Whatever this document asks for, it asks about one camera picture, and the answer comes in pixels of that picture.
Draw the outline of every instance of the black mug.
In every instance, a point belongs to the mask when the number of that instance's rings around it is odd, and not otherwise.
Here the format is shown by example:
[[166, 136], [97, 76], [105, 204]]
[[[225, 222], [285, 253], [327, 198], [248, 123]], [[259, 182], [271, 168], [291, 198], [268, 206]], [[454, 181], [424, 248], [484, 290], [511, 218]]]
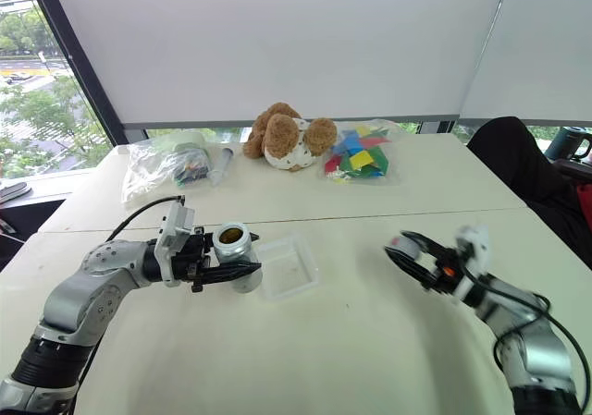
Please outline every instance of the black mug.
[[[577, 149], [583, 141], [587, 140], [588, 148], [583, 153], [578, 153]], [[552, 143], [547, 148], [545, 156], [551, 161], [557, 159], [575, 159], [580, 160], [586, 158], [592, 149], [592, 134], [588, 133], [585, 128], [580, 127], [561, 127]]]

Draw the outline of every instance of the window frame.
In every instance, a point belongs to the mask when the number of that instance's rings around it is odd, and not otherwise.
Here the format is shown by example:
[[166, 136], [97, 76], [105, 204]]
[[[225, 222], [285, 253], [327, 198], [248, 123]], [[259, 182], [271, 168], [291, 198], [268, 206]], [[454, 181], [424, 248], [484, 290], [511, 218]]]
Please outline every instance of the window frame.
[[36, 0], [91, 108], [112, 145], [128, 144], [125, 130], [59, 0]]

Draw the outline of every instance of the plastic tray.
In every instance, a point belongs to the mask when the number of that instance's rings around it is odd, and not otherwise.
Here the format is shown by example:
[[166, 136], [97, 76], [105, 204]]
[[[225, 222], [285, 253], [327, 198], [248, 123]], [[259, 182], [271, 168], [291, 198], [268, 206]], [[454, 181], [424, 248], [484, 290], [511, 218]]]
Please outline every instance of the plastic tray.
[[300, 235], [263, 244], [256, 252], [267, 299], [284, 299], [318, 284], [315, 259]]

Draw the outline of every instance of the green block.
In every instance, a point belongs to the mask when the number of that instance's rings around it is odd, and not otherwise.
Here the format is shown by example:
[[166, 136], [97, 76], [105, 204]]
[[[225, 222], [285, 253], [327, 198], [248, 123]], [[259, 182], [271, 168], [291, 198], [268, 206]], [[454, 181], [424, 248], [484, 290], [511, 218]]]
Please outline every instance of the green block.
[[385, 156], [382, 150], [380, 150], [380, 147], [372, 147], [367, 149], [367, 151], [370, 153], [370, 156], [372, 156], [372, 159], [374, 159], [375, 164], [380, 171], [383, 174], [386, 174], [387, 170], [389, 170], [389, 159], [387, 159], [387, 156]]
[[350, 162], [350, 157], [348, 154], [345, 154], [341, 157], [341, 162], [339, 163], [339, 170], [342, 172], [351, 172], [353, 170], [352, 163]]
[[373, 165], [365, 165], [360, 169], [360, 175], [358, 177], [382, 177], [384, 174]]

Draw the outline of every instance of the black cable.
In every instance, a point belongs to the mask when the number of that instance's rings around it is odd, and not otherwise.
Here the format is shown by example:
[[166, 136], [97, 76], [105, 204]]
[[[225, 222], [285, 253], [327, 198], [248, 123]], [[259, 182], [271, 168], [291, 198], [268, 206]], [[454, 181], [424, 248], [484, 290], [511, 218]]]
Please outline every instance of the black cable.
[[[184, 205], [185, 204], [185, 197], [182, 195], [167, 196], [166, 198], [161, 198], [160, 200], [156, 200], [156, 201], [152, 201], [152, 202], [147, 203], [143, 207], [136, 210], [133, 214], [128, 216], [128, 218], [126, 218], [125, 221], [123, 221], [119, 226], [117, 226], [116, 229], [113, 230], [113, 232], [111, 232], [111, 235], [109, 235], [109, 237], [105, 240], [105, 242], [113, 240], [113, 238], [116, 237], [121, 232], [121, 230], [123, 230], [131, 222], [131, 220], [134, 219], [139, 214], [145, 212], [146, 210], [148, 210], [149, 208], [151, 208], [157, 204], [160, 204], [161, 202], [167, 202], [167, 201], [180, 201], [181, 205]], [[80, 378], [78, 380], [79, 387], [76, 392], [76, 395], [72, 398], [72, 402], [70, 403], [68, 415], [74, 415], [74, 410], [76, 409], [76, 399], [77, 399], [78, 393], [80, 391], [80, 387], [82, 386], [82, 383], [84, 382], [84, 378], [86, 378], [86, 375], [88, 374], [89, 370], [91, 369], [91, 366], [93, 365], [93, 360], [94, 360], [97, 350], [99, 349], [99, 346], [101, 345], [101, 341], [103, 341], [102, 336], [99, 338], [99, 341], [96, 343], [96, 345], [92, 349], [91, 355], [89, 356], [88, 361], [86, 361], [86, 364], [84, 365], [84, 369], [82, 369], [82, 373], [80, 374]]]
[[496, 365], [498, 366], [498, 368], [501, 371], [503, 371], [503, 366], [501, 365], [500, 356], [498, 354], [501, 343], [503, 343], [506, 340], [506, 338], [508, 338], [510, 335], [519, 334], [520, 332], [523, 331], [523, 329], [525, 329], [529, 325], [534, 324], [537, 321], [541, 320], [545, 316], [545, 313], [549, 313], [551, 310], [551, 301], [549, 301], [549, 299], [547, 297], [543, 297], [542, 295], [538, 295], [537, 293], [533, 293], [533, 295], [535, 295], [538, 299], [543, 301], [543, 303], [545, 304], [545, 310], [542, 311], [541, 313], [539, 313], [534, 320], [517, 325], [516, 327], [513, 327], [509, 331], [501, 334], [501, 336], [498, 337], [495, 344], [493, 345], [493, 360], [496, 362]]
[[116, 237], [119, 234], [119, 232], [121, 232], [121, 230], [123, 230], [131, 222], [131, 220], [133, 218], [135, 218], [136, 216], [138, 216], [139, 214], [145, 212], [150, 207], [160, 204], [161, 202], [167, 202], [167, 201], [180, 201], [181, 205], [184, 205], [185, 204], [185, 197], [181, 196], [181, 195], [167, 196], [166, 198], [161, 198], [160, 200], [156, 200], [156, 201], [152, 201], [152, 202], [147, 203], [143, 207], [136, 210], [133, 214], [128, 216], [128, 218], [124, 222], [122, 222], [119, 226], [117, 226], [116, 229], [113, 230], [113, 232], [111, 232], [111, 235], [109, 235], [109, 238], [107, 238], [105, 242], [110, 241], [114, 237]]
[[491, 287], [490, 285], [485, 284], [481, 280], [475, 278], [475, 276], [471, 272], [468, 271], [468, 269], [466, 268], [466, 266], [464, 265], [463, 262], [460, 262], [460, 266], [461, 266], [462, 272], [471, 281], [473, 281], [478, 286], [482, 287], [484, 290], [486, 290], [490, 293], [493, 293], [495, 295], [498, 295], [500, 297], [510, 299], [514, 302], [517, 302], [518, 304], [525, 306], [526, 308], [528, 308], [532, 311], [535, 311], [538, 314], [538, 317], [546, 318], [551, 324], [555, 325], [555, 327], [557, 327], [565, 335], [565, 337], [569, 340], [569, 342], [572, 344], [573, 348], [575, 349], [575, 352], [577, 353], [578, 358], [582, 362], [582, 368], [584, 369], [585, 392], [584, 392], [584, 399], [582, 400], [582, 413], [584, 413], [584, 411], [586, 410], [588, 403], [590, 401], [590, 367], [589, 367], [588, 361], [586, 359], [586, 354], [584, 353], [584, 351], [580, 347], [580, 345], [577, 342], [577, 340], [575, 339], [575, 337], [570, 333], [570, 331], [567, 330], [563, 326], [563, 324], [561, 324], [559, 321], [557, 321], [555, 318], [553, 318], [549, 314], [549, 311], [547, 309], [540, 309], [537, 306], [531, 304], [530, 302], [525, 301], [524, 299], [520, 299], [520, 298], [515, 297], [514, 295], [511, 295], [509, 293], [502, 292], [501, 290], [497, 290], [496, 288]]

